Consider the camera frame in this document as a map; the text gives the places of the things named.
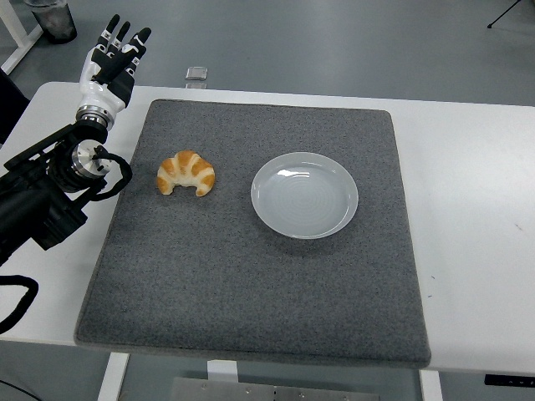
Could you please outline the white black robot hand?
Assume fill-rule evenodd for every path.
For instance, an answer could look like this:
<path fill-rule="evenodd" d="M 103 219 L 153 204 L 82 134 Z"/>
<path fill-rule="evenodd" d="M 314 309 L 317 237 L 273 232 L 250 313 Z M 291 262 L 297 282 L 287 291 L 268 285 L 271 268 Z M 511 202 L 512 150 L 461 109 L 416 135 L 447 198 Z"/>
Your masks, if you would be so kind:
<path fill-rule="evenodd" d="M 80 108 L 95 106 L 115 116 L 125 109 L 135 84 L 135 71 L 146 52 L 150 28 L 142 28 L 127 40 L 128 21 L 115 14 L 89 50 L 79 80 Z"/>

